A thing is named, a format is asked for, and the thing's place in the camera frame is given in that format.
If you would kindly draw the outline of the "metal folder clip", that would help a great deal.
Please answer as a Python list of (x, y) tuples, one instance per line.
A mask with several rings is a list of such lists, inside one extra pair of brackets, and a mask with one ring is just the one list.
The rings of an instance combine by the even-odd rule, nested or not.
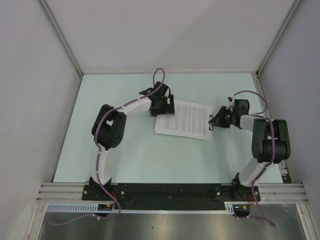
[(209, 116), (209, 121), (208, 121), (208, 124), (209, 124), (209, 130), (210, 131), (213, 131), (213, 119), (214, 117), (212, 115)]

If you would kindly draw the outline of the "white dense text sheet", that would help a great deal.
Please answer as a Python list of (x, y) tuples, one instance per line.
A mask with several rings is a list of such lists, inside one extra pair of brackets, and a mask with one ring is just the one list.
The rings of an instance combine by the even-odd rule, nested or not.
[(175, 114), (156, 117), (157, 134), (187, 137), (211, 141), (213, 134), (209, 121), (212, 119), (212, 107), (194, 102), (177, 100), (174, 103)]

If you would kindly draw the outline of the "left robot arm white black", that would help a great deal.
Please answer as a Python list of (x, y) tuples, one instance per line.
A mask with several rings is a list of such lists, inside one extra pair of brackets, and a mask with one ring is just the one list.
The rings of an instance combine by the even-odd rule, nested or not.
[(124, 137), (126, 122), (138, 114), (149, 112), (151, 117), (175, 114), (174, 95), (166, 84), (158, 81), (153, 87), (143, 90), (133, 100), (113, 107), (105, 104), (101, 107), (91, 133), (98, 147), (93, 180), (97, 183), (93, 194), (100, 200), (110, 196), (111, 188), (107, 183), (112, 179), (108, 155)]

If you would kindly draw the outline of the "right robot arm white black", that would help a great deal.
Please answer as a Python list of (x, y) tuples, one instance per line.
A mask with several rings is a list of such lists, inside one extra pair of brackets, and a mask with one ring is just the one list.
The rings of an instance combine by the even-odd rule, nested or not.
[(250, 103), (246, 99), (231, 100), (231, 105), (222, 106), (209, 120), (209, 124), (223, 129), (231, 125), (252, 132), (252, 158), (245, 168), (231, 181), (230, 194), (242, 201), (261, 177), (291, 154), (288, 125), (285, 120), (270, 119), (257, 114), (250, 115)]

